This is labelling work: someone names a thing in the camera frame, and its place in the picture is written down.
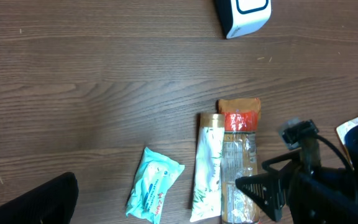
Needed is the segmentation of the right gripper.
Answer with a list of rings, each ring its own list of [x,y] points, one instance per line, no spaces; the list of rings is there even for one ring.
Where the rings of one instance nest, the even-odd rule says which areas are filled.
[[[236,179],[236,187],[248,196],[271,220],[282,219],[287,205],[296,223],[327,223],[328,197],[353,199],[353,170],[339,149],[319,134],[313,120],[288,121],[279,134],[290,150],[262,163],[264,174]],[[343,169],[323,167],[319,143],[340,158]]]

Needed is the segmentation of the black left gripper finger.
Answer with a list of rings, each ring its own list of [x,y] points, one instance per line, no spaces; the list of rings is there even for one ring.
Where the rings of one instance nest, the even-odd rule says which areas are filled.
[[[0,223],[69,224],[78,194],[74,173],[63,173],[1,205]]]

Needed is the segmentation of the white green tube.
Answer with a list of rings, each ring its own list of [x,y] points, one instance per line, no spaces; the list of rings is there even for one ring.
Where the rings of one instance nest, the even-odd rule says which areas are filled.
[[[224,116],[200,114],[190,222],[221,214],[221,159]]]

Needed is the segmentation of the orange pasta package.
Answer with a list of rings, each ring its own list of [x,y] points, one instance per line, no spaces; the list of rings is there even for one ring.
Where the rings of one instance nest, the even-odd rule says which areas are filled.
[[[235,180],[258,173],[255,132],[261,102],[258,98],[219,100],[218,110],[225,119],[221,160],[222,222],[258,223],[258,206],[236,187]]]

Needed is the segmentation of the teal toilet tissue pack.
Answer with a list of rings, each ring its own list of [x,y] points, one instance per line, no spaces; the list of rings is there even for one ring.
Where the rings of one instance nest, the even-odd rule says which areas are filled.
[[[146,147],[126,205],[126,216],[159,224],[167,191],[184,169],[183,164]]]

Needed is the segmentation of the white brown bread bag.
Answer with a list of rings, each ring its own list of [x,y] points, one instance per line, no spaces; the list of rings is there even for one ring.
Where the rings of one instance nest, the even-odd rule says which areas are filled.
[[[346,159],[348,160],[348,162],[350,163],[350,165],[352,166],[352,162],[351,162],[351,157],[350,154],[347,150],[346,147],[346,143],[345,143],[345,135],[354,127],[358,126],[358,117],[355,117],[353,119],[350,119],[349,121],[346,121],[342,124],[340,124],[337,128],[336,128],[336,134],[337,137],[341,143],[341,147],[342,150],[346,156]]]

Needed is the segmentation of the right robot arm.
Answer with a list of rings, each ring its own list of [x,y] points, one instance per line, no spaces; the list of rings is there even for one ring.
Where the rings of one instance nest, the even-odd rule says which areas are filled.
[[[265,173],[236,179],[273,221],[288,206],[294,223],[358,223],[358,125],[345,135],[346,159],[312,120],[280,132],[289,153],[262,163]]]

